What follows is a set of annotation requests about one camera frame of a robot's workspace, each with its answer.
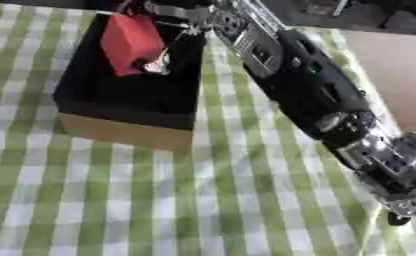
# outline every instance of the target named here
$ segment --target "cardboard box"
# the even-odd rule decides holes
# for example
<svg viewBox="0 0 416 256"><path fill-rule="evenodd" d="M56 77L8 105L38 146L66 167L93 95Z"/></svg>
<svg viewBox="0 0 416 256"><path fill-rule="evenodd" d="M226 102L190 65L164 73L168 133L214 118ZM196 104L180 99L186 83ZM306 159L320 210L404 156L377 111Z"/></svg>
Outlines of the cardboard box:
<svg viewBox="0 0 416 256"><path fill-rule="evenodd" d="M100 47L108 18L95 16L54 93L65 131L142 147L191 149L204 36L194 38L196 54L179 72L118 77ZM166 44L180 33L169 26L157 29Z"/></svg>

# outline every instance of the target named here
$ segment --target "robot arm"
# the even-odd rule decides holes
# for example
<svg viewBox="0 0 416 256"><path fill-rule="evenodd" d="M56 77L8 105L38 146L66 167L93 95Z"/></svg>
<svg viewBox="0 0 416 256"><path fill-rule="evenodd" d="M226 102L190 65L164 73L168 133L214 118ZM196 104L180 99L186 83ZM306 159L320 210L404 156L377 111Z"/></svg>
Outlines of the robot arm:
<svg viewBox="0 0 416 256"><path fill-rule="evenodd" d="M354 170L389 209L390 224L416 216L416 133L386 132L365 93L308 38L282 24L259 0L217 0L191 10L157 2L146 2L145 9L186 18L201 33L213 29L267 97Z"/></svg>

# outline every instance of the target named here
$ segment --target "red block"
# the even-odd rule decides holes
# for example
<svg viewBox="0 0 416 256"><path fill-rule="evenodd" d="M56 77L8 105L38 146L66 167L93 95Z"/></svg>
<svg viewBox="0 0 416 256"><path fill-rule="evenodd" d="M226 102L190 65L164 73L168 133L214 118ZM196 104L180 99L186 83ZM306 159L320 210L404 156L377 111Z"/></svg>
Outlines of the red block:
<svg viewBox="0 0 416 256"><path fill-rule="evenodd" d="M101 46L118 76L140 73L132 63L138 58L154 61L165 47L149 16L119 13L111 15Z"/></svg>

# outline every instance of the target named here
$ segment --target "green checkered tablecloth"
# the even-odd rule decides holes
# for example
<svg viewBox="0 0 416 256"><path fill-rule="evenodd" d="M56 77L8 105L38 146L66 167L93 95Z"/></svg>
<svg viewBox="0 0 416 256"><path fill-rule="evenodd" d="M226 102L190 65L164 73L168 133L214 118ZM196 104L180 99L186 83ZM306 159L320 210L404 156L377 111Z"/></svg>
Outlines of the green checkered tablecloth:
<svg viewBox="0 0 416 256"><path fill-rule="evenodd" d="M92 16L0 5L0 256L416 255L416 220L388 226L213 36L192 152L64 134L51 93ZM396 130L340 32L304 31Z"/></svg>

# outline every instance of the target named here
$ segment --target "brown cardboard edge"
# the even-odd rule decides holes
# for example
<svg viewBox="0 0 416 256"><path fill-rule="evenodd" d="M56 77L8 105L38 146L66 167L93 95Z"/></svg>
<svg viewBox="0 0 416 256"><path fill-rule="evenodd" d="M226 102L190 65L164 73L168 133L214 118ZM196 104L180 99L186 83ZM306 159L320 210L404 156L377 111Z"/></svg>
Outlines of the brown cardboard edge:
<svg viewBox="0 0 416 256"><path fill-rule="evenodd" d="M77 137L180 152L192 148L191 130L115 122L67 113L59 113L59 118L66 132Z"/></svg>

